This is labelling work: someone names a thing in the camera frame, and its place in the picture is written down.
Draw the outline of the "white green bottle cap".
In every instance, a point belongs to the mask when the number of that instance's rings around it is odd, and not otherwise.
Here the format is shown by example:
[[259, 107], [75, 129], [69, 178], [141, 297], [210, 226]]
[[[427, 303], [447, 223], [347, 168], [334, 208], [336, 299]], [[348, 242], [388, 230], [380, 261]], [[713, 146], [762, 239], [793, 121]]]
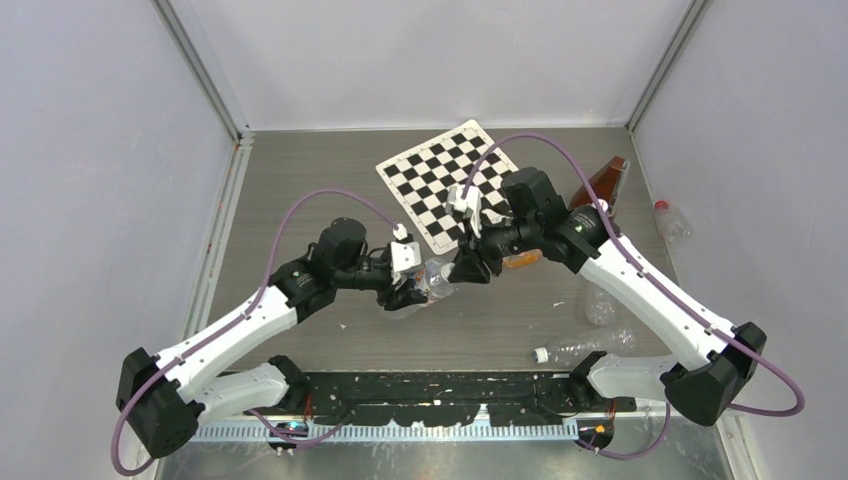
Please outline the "white green bottle cap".
[[453, 269], [454, 269], [454, 263], [453, 262], [448, 262], [448, 263], [444, 264], [443, 266], [441, 266], [440, 269], [439, 269], [439, 273], [440, 273], [441, 278], [444, 279], [445, 281], [449, 281], [449, 277], [450, 277], [451, 273], [453, 272]]

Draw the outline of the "clear bottle blue label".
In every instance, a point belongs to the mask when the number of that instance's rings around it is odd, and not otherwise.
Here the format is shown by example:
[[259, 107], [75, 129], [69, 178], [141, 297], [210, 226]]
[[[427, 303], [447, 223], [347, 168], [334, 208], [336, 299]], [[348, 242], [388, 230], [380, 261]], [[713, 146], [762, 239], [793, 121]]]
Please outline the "clear bottle blue label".
[[384, 317], [391, 320], [407, 318], [452, 295], [455, 287], [450, 281], [442, 279], [439, 273], [440, 267], [448, 262], [439, 257], [431, 258], [424, 263], [418, 272], [406, 277], [405, 281], [412, 278], [417, 282], [417, 288], [424, 294], [423, 305], [413, 305], [395, 312], [384, 311]]

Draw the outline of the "orange crushed plastic bottle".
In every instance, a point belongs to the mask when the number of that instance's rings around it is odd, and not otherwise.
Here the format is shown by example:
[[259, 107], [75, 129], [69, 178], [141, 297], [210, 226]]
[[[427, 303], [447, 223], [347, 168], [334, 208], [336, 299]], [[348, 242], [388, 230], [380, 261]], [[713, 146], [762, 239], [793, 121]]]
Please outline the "orange crushed plastic bottle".
[[538, 249], [525, 251], [505, 257], [502, 260], [504, 268], [517, 269], [532, 265], [542, 258], [542, 252]]

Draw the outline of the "clear plastic bottle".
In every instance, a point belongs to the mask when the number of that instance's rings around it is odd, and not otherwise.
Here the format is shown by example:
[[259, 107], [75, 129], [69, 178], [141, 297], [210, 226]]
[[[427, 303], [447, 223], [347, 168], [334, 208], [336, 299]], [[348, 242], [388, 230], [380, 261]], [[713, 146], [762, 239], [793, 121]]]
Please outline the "clear plastic bottle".
[[531, 356], [536, 364], [573, 367], [596, 351], [627, 356], [635, 347], [636, 339], [631, 329], [602, 327], [551, 340], [534, 348]]

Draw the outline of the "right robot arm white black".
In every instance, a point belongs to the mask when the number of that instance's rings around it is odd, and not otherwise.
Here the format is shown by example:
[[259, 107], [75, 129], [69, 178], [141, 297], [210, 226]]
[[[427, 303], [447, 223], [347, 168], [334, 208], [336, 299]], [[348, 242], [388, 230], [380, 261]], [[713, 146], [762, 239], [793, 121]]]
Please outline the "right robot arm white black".
[[766, 334], [736, 326], [703, 307], [653, 268], [604, 211], [567, 207], [546, 173], [526, 167], [507, 175], [502, 190], [511, 217], [482, 219], [475, 186], [449, 188], [446, 210], [463, 224], [452, 283], [487, 284], [504, 258], [539, 250], [544, 258], [610, 293], [669, 349], [664, 357], [622, 357], [604, 347], [578, 356], [569, 381], [574, 403], [596, 410], [619, 397], [665, 401], [688, 420], [712, 426], [752, 378]]

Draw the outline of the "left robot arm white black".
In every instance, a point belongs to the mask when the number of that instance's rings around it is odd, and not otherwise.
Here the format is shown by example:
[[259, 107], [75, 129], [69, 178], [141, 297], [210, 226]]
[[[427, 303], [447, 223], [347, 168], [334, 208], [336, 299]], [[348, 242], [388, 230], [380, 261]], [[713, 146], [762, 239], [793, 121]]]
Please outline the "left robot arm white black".
[[369, 251], [364, 225], [337, 218], [304, 255], [282, 264], [243, 304], [194, 336], [155, 354], [138, 348], [123, 360], [116, 406], [153, 459], [178, 451], [197, 430], [255, 408], [298, 412], [306, 376], [277, 355], [252, 370], [226, 369], [264, 341], [331, 305], [341, 290], [372, 291], [379, 307], [423, 304], [415, 271], [420, 245], [403, 226], [386, 246]]

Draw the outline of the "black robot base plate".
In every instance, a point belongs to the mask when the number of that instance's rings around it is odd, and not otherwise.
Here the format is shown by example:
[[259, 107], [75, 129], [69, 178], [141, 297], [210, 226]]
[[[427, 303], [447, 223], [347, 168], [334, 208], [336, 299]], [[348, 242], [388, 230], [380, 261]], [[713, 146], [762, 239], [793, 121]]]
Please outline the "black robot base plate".
[[311, 372], [292, 411], [324, 425], [547, 426], [583, 413], [630, 413], [629, 397], [602, 399], [565, 373], [538, 371]]

